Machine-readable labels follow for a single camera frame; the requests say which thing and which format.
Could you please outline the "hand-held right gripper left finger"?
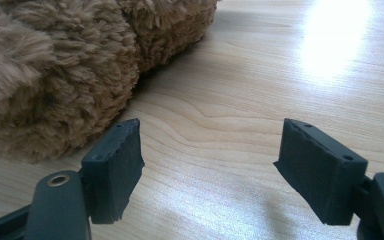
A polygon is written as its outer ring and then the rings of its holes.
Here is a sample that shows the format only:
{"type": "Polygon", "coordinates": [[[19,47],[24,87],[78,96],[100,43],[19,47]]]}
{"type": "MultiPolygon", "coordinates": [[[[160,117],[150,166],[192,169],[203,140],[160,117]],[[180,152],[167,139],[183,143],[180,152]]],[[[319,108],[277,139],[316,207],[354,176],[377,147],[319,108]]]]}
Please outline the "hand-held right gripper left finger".
{"type": "Polygon", "coordinates": [[[94,224],[122,218],[144,167],[140,121],[119,122],[107,130],[81,162],[87,211],[94,224]]]}

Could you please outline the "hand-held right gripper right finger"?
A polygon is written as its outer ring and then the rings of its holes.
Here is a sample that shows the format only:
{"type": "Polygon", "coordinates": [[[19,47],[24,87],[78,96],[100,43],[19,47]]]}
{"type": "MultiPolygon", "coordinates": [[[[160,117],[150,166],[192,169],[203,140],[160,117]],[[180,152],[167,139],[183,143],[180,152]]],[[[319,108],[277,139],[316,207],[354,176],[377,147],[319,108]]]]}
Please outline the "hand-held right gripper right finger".
{"type": "Polygon", "coordinates": [[[317,127],[286,118],[274,165],[322,223],[351,223],[352,187],[363,182],[367,160],[317,127]]]}

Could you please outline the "brown plush teddy bear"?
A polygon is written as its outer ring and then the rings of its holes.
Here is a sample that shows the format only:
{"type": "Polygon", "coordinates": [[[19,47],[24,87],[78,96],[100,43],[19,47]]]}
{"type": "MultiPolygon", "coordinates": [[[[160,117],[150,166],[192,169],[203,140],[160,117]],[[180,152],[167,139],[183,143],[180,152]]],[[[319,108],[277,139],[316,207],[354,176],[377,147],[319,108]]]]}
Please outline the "brown plush teddy bear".
{"type": "Polygon", "coordinates": [[[0,158],[100,135],[141,74],[200,41],[219,0],[0,0],[0,158]]]}

